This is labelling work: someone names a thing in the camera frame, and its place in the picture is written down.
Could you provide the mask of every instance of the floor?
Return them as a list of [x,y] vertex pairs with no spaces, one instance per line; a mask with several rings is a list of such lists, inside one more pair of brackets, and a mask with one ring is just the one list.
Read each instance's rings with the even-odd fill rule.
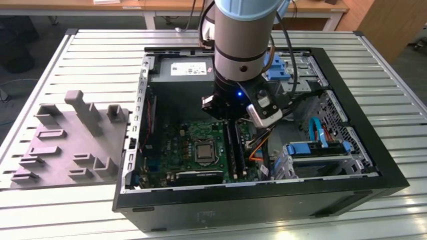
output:
[[[58,25],[56,26],[49,24],[45,16],[32,16],[30,19],[40,35],[40,39],[26,46],[34,58],[36,65],[32,70],[20,74],[10,74],[0,68],[0,85],[14,79],[38,79],[66,29],[145,29],[144,19],[138,16],[61,16],[57,18]],[[187,17],[180,17],[178,19],[170,19],[172,24],[166,24],[166,21],[161,17],[156,17],[156,27],[158,29],[173,29],[174,27],[184,29],[187,20]],[[199,18],[195,17],[188,28],[196,29],[197,22]],[[424,104],[427,104],[427,84],[423,80],[427,76],[425,66],[427,54],[412,51],[411,47],[404,49],[392,64],[393,69]],[[13,82],[2,87],[12,98],[8,103],[0,103],[0,144],[8,134],[13,119],[22,109],[34,85],[36,82],[29,80]]]

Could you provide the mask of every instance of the metal table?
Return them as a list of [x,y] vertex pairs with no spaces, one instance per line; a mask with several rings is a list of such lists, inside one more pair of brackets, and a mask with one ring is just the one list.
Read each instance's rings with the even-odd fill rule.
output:
[[[275,42],[285,46],[280,32]],[[292,31],[296,47],[320,47],[349,87],[409,187],[337,217],[144,234],[112,212],[114,185],[0,192],[0,239],[379,239],[427,234],[427,109],[363,36],[352,32]],[[97,109],[134,108],[144,47],[197,46],[196,32],[80,30],[64,36],[0,147],[0,184],[8,185],[38,120],[40,104],[64,103],[81,90]]]

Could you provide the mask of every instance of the cable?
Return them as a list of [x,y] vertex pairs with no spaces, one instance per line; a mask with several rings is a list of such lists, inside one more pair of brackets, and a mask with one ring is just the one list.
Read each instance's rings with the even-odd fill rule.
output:
[[299,70],[297,70],[297,67],[296,67],[296,61],[295,61],[295,55],[293,55],[293,50],[292,50],[292,44],[291,44],[288,31],[285,29],[285,26],[281,23],[281,19],[280,19],[280,16],[279,16],[277,12],[275,12],[275,18],[277,19],[280,27],[281,27],[281,31],[283,31],[283,34],[284,34],[284,37],[285,37],[288,53],[291,55],[291,62],[292,62],[292,67],[293,67],[293,83],[292,83],[292,91],[289,93],[289,97],[293,97],[293,94],[295,94],[295,91],[296,91],[296,86],[297,86],[297,81],[299,81]]
[[248,142],[247,146],[251,147],[260,139],[263,139],[263,137],[272,132],[275,127],[276,125],[267,127],[265,131],[255,136],[255,138]]
[[10,102],[10,98],[8,100],[4,100],[2,97],[1,97],[1,91],[0,91],[0,102],[6,104],[8,102]]
[[8,122],[4,122],[4,123],[0,123],[0,126],[4,126],[4,125],[8,125],[8,124],[12,124],[14,121],[8,121]]
[[249,160],[249,161],[252,161],[252,160],[255,160],[255,161],[259,161],[259,160],[264,161],[264,160],[260,159],[260,158],[252,158],[252,157],[253,157],[256,151],[257,151],[257,150],[260,149],[260,147],[263,146],[263,144],[264,144],[264,142],[267,141],[267,139],[269,138],[271,134],[272,134],[272,133],[269,132],[268,136],[263,139],[263,141],[260,142],[260,144],[259,144],[257,147],[255,148],[253,152],[252,152],[251,155],[248,156],[248,160]]
[[269,34],[269,41],[271,41],[271,47],[269,47],[269,58],[268,58],[268,63],[267,65],[263,67],[260,73],[263,74],[264,72],[267,72],[267,70],[269,69],[269,67],[272,66],[273,63],[273,58],[275,58],[275,50],[276,50],[276,46],[275,46],[275,40],[273,40],[273,36]]
[[187,21],[185,29],[183,30],[180,27],[176,27],[174,28],[176,32],[185,32],[188,30],[189,22],[192,21],[192,17],[193,17],[195,6],[196,6],[196,0],[192,0],[192,7],[191,7],[189,18]]
[[[10,80],[10,81],[6,81],[6,82],[1,83],[1,84],[0,84],[0,87],[2,87],[2,86],[6,85],[6,84],[18,82],[18,81],[38,81],[38,79],[34,79],[34,78],[14,79],[14,80]],[[8,100],[2,99],[2,97],[1,97],[1,92],[0,92],[0,102],[4,103],[4,104],[6,104],[9,101],[10,101],[10,98],[9,98]]]
[[299,17],[299,7],[296,6],[296,2],[295,2],[295,0],[291,0],[292,1],[292,3],[293,3],[293,13],[292,13],[292,19],[297,19],[297,17]]
[[14,80],[6,81],[5,83],[1,83],[1,84],[0,84],[0,87],[4,86],[4,85],[6,85],[6,84],[18,82],[18,81],[38,81],[38,79],[34,79],[34,78],[14,79]]
[[207,18],[207,14],[208,14],[208,11],[211,10],[211,8],[213,7],[215,5],[215,1],[212,1],[209,3],[209,5],[207,6],[205,10],[203,11],[201,15],[200,15],[200,21],[199,21],[199,42],[203,44],[203,45],[207,45],[208,41],[205,41],[203,39],[203,22],[205,21],[205,18]]

